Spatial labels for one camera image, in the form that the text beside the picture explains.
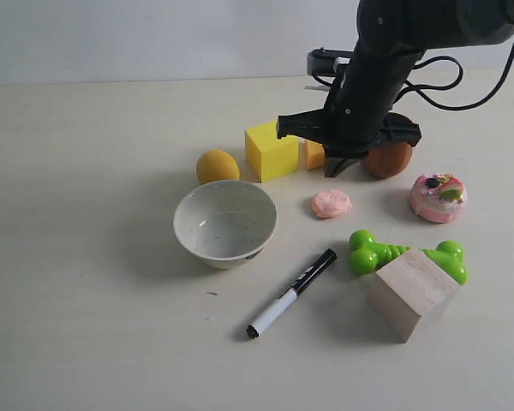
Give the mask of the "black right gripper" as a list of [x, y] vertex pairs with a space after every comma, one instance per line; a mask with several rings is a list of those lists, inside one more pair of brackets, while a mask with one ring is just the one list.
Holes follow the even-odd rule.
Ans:
[[407, 49], [374, 57], [357, 45], [345, 68], [339, 70], [324, 106], [279, 116], [277, 138], [288, 135], [320, 143], [326, 150], [323, 173], [335, 178], [375, 148], [421, 139], [418, 124], [391, 113], [394, 100], [422, 52]]

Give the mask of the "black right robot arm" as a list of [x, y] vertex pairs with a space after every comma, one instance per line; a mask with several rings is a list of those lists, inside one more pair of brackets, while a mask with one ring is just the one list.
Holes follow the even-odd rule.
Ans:
[[361, 1], [351, 51], [308, 53], [308, 74], [333, 79], [324, 106], [279, 116], [276, 135], [314, 141], [325, 150], [324, 174], [338, 176], [380, 149], [416, 146], [418, 124], [392, 112], [429, 50], [498, 45], [514, 39], [514, 1]]

